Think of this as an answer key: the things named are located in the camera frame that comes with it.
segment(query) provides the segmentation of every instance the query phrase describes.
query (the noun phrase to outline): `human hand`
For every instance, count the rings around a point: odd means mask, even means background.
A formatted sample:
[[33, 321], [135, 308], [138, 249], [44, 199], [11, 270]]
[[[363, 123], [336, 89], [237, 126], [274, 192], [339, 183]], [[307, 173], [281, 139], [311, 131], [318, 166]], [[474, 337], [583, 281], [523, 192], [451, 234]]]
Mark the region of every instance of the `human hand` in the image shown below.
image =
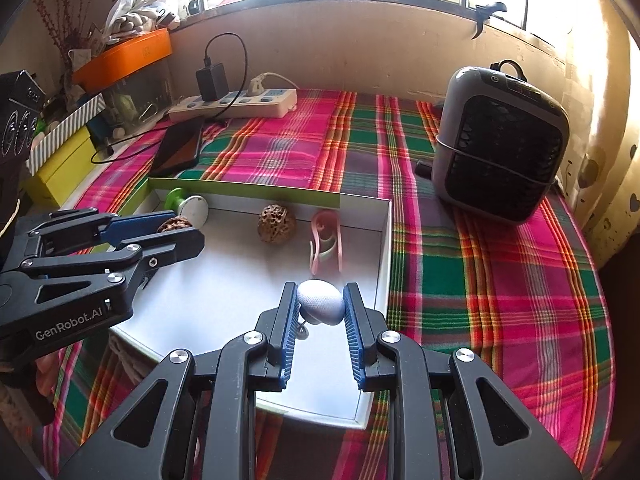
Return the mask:
[[36, 387], [41, 395], [48, 397], [58, 382], [60, 360], [58, 352], [36, 359]]

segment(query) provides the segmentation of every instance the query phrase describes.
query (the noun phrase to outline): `pink plastic clip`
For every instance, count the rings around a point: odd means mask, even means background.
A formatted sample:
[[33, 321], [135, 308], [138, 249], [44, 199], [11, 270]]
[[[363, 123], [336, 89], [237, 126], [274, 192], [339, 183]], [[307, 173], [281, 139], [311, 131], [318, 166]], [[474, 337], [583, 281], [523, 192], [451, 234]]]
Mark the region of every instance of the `pink plastic clip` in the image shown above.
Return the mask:
[[313, 237], [309, 241], [311, 274], [315, 276], [320, 262], [327, 261], [336, 252], [338, 253], [338, 270], [342, 272], [342, 234], [338, 213], [329, 209], [317, 212], [311, 219], [311, 234]]

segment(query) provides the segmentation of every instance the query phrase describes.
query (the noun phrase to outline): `power strip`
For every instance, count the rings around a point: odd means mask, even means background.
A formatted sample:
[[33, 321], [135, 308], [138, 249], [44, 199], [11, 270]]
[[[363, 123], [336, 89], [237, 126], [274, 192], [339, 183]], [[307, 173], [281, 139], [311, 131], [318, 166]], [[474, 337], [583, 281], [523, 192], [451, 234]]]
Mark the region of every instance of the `power strip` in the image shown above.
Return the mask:
[[[169, 110], [172, 121], [186, 121], [194, 117], [213, 117], [224, 110], [237, 92], [229, 92], [218, 101], [204, 102], [201, 96], [187, 97]], [[221, 119], [267, 117], [280, 118], [296, 109], [298, 94], [294, 89], [265, 90], [248, 97], [243, 90]]]

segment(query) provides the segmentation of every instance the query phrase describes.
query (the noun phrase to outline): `tablecloth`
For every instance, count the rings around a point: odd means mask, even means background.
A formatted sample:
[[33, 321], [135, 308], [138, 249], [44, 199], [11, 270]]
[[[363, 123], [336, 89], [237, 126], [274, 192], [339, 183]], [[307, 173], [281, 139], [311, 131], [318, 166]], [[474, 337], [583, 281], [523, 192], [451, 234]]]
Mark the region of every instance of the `tablecloth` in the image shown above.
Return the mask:
[[[437, 200], [413, 165], [433, 156], [438, 124], [425, 102], [301, 91], [297, 110], [284, 118], [209, 126], [199, 165], [180, 176], [392, 200], [388, 325], [431, 349], [473, 349], [589, 478], [607, 438], [614, 364], [604, 297], [585, 241], [555, 191], [516, 227]], [[161, 136], [150, 132], [127, 151]], [[155, 150], [110, 165], [78, 207], [117, 212], [144, 181]], [[133, 388], [104, 333], [61, 355], [56, 419], [35, 443], [54, 476]], [[386, 412], [380, 394], [366, 431], [259, 412], [257, 479], [384, 479]]]

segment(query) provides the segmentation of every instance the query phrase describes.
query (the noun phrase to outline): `orange lid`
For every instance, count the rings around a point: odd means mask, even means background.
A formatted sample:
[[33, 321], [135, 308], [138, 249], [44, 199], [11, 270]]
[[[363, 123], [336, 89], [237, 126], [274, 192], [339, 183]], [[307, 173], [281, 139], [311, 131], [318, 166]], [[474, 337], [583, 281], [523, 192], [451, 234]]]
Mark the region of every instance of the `orange lid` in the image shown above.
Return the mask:
[[169, 31], [160, 28], [103, 52], [74, 72], [72, 80], [85, 92], [95, 94], [171, 53]]

